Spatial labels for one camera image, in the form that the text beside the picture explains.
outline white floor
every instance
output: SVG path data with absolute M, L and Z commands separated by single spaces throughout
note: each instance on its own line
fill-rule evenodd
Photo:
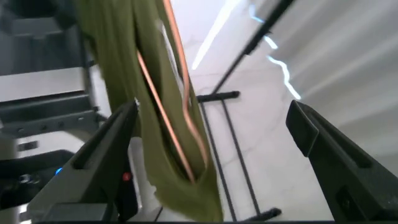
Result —
M 228 0 L 172 2 L 187 62 L 191 67 L 201 44 Z M 259 23 L 249 16 L 249 2 L 238 1 L 197 69 L 190 71 L 197 95 L 211 92 L 258 26 Z M 221 89 L 241 92 L 238 99 L 226 103 L 257 201 L 262 211 L 272 207 L 282 209 L 283 214 L 278 220 L 332 220 L 308 159 L 303 157 L 285 127 L 286 113 L 293 96 L 284 85 L 280 67 L 268 61 L 266 56 L 270 50 L 269 45 L 263 42 L 252 55 L 244 59 Z M 93 74 L 93 83 L 101 112 L 109 115 L 105 86 L 98 71 Z M 219 102 L 206 103 L 206 111 L 237 219 L 244 220 L 255 215 L 255 211 L 222 105 Z M 23 139 L 42 139 L 40 149 L 23 153 L 35 154 L 54 149 L 76 151 L 83 144 L 67 133 L 55 134 L 58 134 L 56 138 L 53 134 L 45 134 Z M 219 186 L 224 220 L 231 221 L 221 181 Z M 142 197 L 144 204 L 146 200 L 152 199 L 145 195 Z M 172 220 L 184 220 L 184 217 L 170 210 L 164 210 L 159 217 L 159 221 Z

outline black metal pole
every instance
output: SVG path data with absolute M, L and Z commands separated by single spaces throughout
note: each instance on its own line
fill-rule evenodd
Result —
M 205 105 L 203 105 L 203 103 L 200 103 L 200 108 L 201 108 L 201 112 L 203 113 L 203 118 L 205 119 L 205 124 L 206 124 L 207 131 L 209 132 L 210 144 L 211 144 L 211 147 L 213 148 L 214 157 L 216 159 L 218 172 L 220 173 L 221 182 L 223 183 L 223 187 L 224 187 L 224 191 L 225 191 L 225 195 L 226 195 L 226 200 L 228 202 L 228 206 L 229 206 L 229 210 L 231 212 L 232 220 L 234 222 L 236 222 L 236 215 L 235 215 L 234 207 L 232 205 L 231 196 L 229 195 L 229 190 L 228 190 L 228 186 L 227 186 L 226 181 L 225 181 L 225 176 L 224 176 L 223 168 L 221 166 L 220 158 L 218 157 L 218 152 L 217 152 L 216 144 L 215 144 L 214 139 L 213 139 L 213 134 L 211 133 L 210 123 L 209 123 L 209 120 L 207 118 Z
M 266 19 L 265 23 L 257 30 L 257 32 L 253 35 L 251 40 L 246 44 L 244 49 L 232 63 L 228 71 L 224 74 L 222 79 L 217 83 L 217 86 L 211 92 L 211 94 L 217 93 L 218 90 L 223 86 L 224 82 L 228 79 L 228 77 L 232 74 L 238 64 L 242 61 L 245 55 L 251 54 L 251 52 L 257 47 L 258 43 L 266 34 L 270 32 L 272 26 L 279 20 L 279 18 L 283 15 L 283 13 L 287 10 L 287 8 L 293 3 L 294 0 L 280 0 L 278 5 L 274 8 L 271 15 Z
M 240 163 L 242 165 L 244 178 L 246 179 L 246 183 L 248 184 L 248 188 L 249 188 L 249 191 L 250 191 L 251 199 L 253 201 L 254 209 L 256 209 L 256 214 L 260 215 L 259 204 L 257 203 L 256 195 L 254 194 L 254 191 L 253 191 L 253 186 L 251 185 L 251 181 L 250 181 L 250 178 L 249 178 L 248 170 L 246 169 L 246 165 L 244 163 L 244 159 L 243 159 L 243 156 L 242 156 L 241 148 L 239 147 L 238 139 L 236 138 L 236 135 L 235 135 L 234 126 L 232 125 L 232 121 L 231 121 L 231 118 L 229 117 L 228 109 L 227 109 L 227 107 L 225 105 L 224 100 L 221 100 L 221 103 L 223 104 L 226 120 L 228 122 L 229 129 L 231 130 L 231 135 L 232 135 L 233 141 L 235 143 L 235 148 L 236 148 L 236 152 L 238 153 L 239 161 L 240 161 Z

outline red button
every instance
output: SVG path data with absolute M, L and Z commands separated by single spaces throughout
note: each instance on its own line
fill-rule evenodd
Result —
M 124 181 L 129 181 L 131 180 L 131 174 L 129 172 L 125 172 L 122 176 Z

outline green cloth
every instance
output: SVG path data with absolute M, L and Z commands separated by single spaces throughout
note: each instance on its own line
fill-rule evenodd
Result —
M 200 150 L 182 113 L 182 97 L 170 64 L 162 21 L 173 49 L 179 75 L 182 69 L 161 0 L 76 0 L 79 23 L 104 78 L 112 111 L 127 101 L 139 102 L 144 162 L 156 197 L 167 208 L 196 221 L 223 220 L 213 161 L 204 166 Z M 140 51 L 162 104 L 197 178 L 191 184 L 159 116 L 137 59 Z M 190 115 L 207 141 L 198 102 L 191 86 Z M 208 144 L 208 157 L 211 158 Z

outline clothing rack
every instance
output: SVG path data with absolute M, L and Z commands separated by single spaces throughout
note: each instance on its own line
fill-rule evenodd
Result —
M 228 190 L 228 186 L 227 186 L 226 181 L 225 181 L 223 168 L 221 166 L 220 158 L 219 158 L 218 153 L 217 153 L 216 144 L 214 142 L 214 137 L 213 137 L 213 134 L 211 132 L 211 126 L 210 126 L 210 123 L 209 123 L 209 120 L 208 120 L 208 117 L 207 117 L 206 108 L 205 108 L 204 104 L 206 102 L 211 102 L 211 101 L 221 101 L 221 104 L 223 106 L 225 118 L 226 118 L 226 120 L 228 122 L 228 127 L 229 127 L 229 130 L 231 132 L 231 135 L 232 135 L 232 138 L 233 138 L 233 141 L 234 141 L 236 152 L 238 153 L 238 159 L 240 161 L 240 164 L 241 164 L 241 167 L 242 167 L 242 170 L 243 170 L 243 174 L 244 174 L 244 178 L 245 178 L 245 181 L 246 181 L 246 183 L 248 185 L 248 189 L 249 189 L 249 193 L 250 193 L 250 196 L 251 196 L 251 200 L 253 202 L 254 209 L 256 211 L 256 215 L 255 216 L 253 216 L 251 218 L 248 218 L 245 221 L 266 221 L 266 220 L 269 220 L 271 218 L 274 218 L 274 217 L 280 215 L 282 213 L 282 210 L 279 209 L 279 208 L 272 208 L 272 209 L 270 209 L 268 211 L 261 212 L 260 208 L 259 208 L 259 205 L 258 205 L 258 202 L 257 202 L 256 194 L 253 191 L 253 186 L 252 186 L 252 183 L 251 183 L 251 179 L 250 179 L 250 176 L 248 174 L 248 170 L 246 168 L 246 165 L 245 165 L 245 162 L 244 162 L 244 159 L 243 159 L 241 148 L 239 146 L 239 141 L 238 141 L 238 138 L 237 138 L 235 130 L 234 130 L 233 122 L 232 122 L 231 117 L 229 115 L 228 107 L 227 107 L 227 105 L 225 103 L 226 100 L 238 98 L 239 95 L 240 95 L 240 92 L 239 91 L 231 91 L 231 92 L 226 92 L 226 93 L 218 93 L 218 91 L 224 85 L 225 81 L 231 76 L 232 72 L 239 65 L 239 63 L 242 61 L 244 56 L 251 54 L 251 52 L 257 47 L 257 45 L 261 41 L 261 39 L 265 35 L 267 35 L 268 33 L 271 32 L 270 29 L 272 28 L 272 26 L 281 18 L 283 13 L 289 8 L 289 6 L 293 2 L 294 2 L 294 0 L 280 0 L 278 2 L 278 4 L 276 5 L 276 7 L 272 10 L 270 15 L 268 16 L 268 18 L 266 19 L 265 23 L 263 23 L 263 25 L 260 26 L 260 28 L 258 28 L 256 33 L 252 36 L 251 40 L 246 44 L 245 48 L 243 48 L 243 50 L 240 52 L 238 57 L 236 57 L 236 59 L 234 60 L 232 65 L 229 67 L 227 72 L 223 75 L 221 80 L 217 83 L 217 85 L 214 88 L 214 90 L 209 95 L 199 95 L 199 96 L 197 96 L 198 102 L 199 102 L 200 107 L 201 107 L 201 111 L 203 113 L 203 118 L 205 120 L 206 128 L 208 130 L 210 144 L 211 144 L 211 147 L 212 147 L 214 155 L 215 155 L 215 160 L 216 160 L 216 164 L 217 164 L 217 167 L 218 167 L 218 172 L 220 173 L 221 183 L 223 184 L 223 188 L 224 188 L 224 191 L 225 191 L 225 194 L 226 194 L 228 207 L 229 207 L 229 210 L 231 212 L 232 220 L 234 222 L 237 221 L 236 214 L 235 214 L 235 209 L 233 207 L 233 204 L 232 204 L 232 201 L 231 201 L 231 196 L 230 196 L 229 190 Z

